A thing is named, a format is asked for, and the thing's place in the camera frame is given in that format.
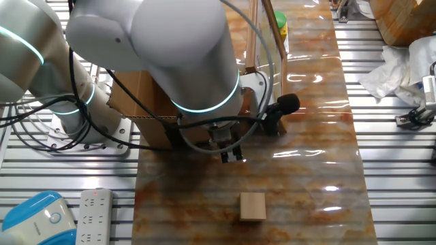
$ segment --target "power strip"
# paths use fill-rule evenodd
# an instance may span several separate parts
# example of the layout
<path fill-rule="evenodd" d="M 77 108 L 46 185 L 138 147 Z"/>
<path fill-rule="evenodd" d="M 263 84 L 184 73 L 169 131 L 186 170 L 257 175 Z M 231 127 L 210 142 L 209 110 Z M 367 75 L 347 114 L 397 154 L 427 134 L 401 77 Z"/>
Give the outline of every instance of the power strip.
<path fill-rule="evenodd" d="M 83 191 L 80 195 L 76 245 L 109 245 L 112 191 Z"/>

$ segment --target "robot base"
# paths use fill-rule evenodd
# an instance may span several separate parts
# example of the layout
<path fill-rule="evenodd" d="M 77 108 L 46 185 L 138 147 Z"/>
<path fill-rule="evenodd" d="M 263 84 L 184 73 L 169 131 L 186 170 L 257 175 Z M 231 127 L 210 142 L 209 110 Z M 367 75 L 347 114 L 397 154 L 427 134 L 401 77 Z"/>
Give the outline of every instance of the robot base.
<path fill-rule="evenodd" d="M 58 129 L 57 131 L 50 130 L 49 134 L 53 136 L 62 136 L 59 132 L 64 133 L 61 120 L 57 116 L 53 116 L 51 127 Z M 113 137 L 130 142 L 131 121 L 127 118 L 122 118 L 118 128 L 115 130 Z M 60 148 L 69 143 L 69 140 L 60 140 L 49 137 L 47 145 Z M 79 144 L 70 150 L 62 150 L 61 152 L 51 152 L 51 155 L 56 157 L 120 157 L 129 151 L 127 146 L 120 145 L 112 140 L 106 139 L 98 144 Z"/>

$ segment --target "metal rail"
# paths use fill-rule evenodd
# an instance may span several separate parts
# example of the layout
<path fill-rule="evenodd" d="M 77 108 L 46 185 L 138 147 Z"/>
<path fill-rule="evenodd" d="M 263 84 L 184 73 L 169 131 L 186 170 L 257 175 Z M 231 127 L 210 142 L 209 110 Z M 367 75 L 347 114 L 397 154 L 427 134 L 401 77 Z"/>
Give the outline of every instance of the metal rail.
<path fill-rule="evenodd" d="M 66 0 L 47 2 L 65 26 Z M 436 244 L 436 169 L 429 164 L 436 127 L 419 132 L 397 128 L 394 116 L 412 107 L 394 96 L 377 100 L 358 83 L 361 76 L 384 62 L 384 42 L 375 21 L 351 19 L 340 24 L 335 19 L 334 26 L 379 244 Z M 82 62 L 89 69 L 91 64 Z M 52 114 L 42 111 L 40 115 L 49 125 Z M 46 138 L 29 121 L 25 124 L 38 138 Z M 131 140 L 138 143 L 137 128 Z M 128 245 L 137 166 L 137 150 L 121 160 L 53 158 L 26 148 L 13 133 L 0 169 L 0 226 L 7 212 L 40 191 L 60 192 L 77 216 L 80 192 L 103 187 L 115 194 L 111 244 Z"/>

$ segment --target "small wooden cube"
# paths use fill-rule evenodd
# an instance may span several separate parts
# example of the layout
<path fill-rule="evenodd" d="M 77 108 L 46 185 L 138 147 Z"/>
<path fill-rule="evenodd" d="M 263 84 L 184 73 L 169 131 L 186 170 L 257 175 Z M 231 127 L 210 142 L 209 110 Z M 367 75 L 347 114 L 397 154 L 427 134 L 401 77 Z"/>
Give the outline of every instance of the small wooden cube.
<path fill-rule="evenodd" d="M 265 193 L 240 194 L 240 221 L 266 220 Z"/>

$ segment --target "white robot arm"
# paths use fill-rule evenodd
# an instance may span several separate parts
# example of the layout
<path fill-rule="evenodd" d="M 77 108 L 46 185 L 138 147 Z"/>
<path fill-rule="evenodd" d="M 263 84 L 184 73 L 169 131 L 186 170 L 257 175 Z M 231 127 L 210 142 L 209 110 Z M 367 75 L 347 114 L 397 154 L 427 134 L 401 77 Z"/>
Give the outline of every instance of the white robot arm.
<path fill-rule="evenodd" d="M 27 90 L 35 97 L 73 93 L 68 57 L 61 22 L 44 0 L 0 0 L 0 101 L 15 102 Z M 121 115 L 106 105 L 107 94 L 92 83 L 76 58 L 74 68 L 80 96 L 93 120 L 113 133 Z M 57 103 L 49 109 L 61 119 L 66 133 L 77 132 L 85 123 L 73 103 Z M 83 142 L 103 139 L 92 129 Z"/>
<path fill-rule="evenodd" d="M 92 63 L 149 71 L 191 123 L 240 111 L 239 71 L 219 0 L 77 0 L 66 37 Z"/>

